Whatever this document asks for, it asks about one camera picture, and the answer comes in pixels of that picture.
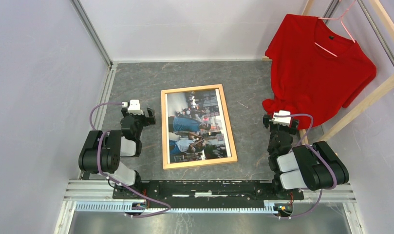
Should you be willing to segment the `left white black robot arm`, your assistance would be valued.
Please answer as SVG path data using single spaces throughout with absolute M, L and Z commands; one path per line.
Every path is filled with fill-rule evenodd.
M 84 173 L 99 174 L 100 171 L 115 178 L 117 191 L 124 189 L 130 198 L 139 198 L 144 193 L 140 175 L 121 162 L 123 157 L 138 157 L 141 154 L 140 140 L 144 127 L 155 125 L 155 111 L 148 107 L 148 115 L 130 113 L 128 108 L 121 109 L 123 118 L 120 130 L 111 130 L 105 136 L 101 130 L 89 131 L 78 158 L 78 166 Z

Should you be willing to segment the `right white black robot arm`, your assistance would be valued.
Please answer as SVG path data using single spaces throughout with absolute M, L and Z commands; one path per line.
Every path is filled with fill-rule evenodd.
M 292 145 L 299 125 L 296 117 L 288 111 L 263 116 L 263 124 L 270 131 L 268 163 L 276 174 L 273 196 L 284 199 L 293 189 L 316 191 L 348 183 L 346 166 L 326 141 Z

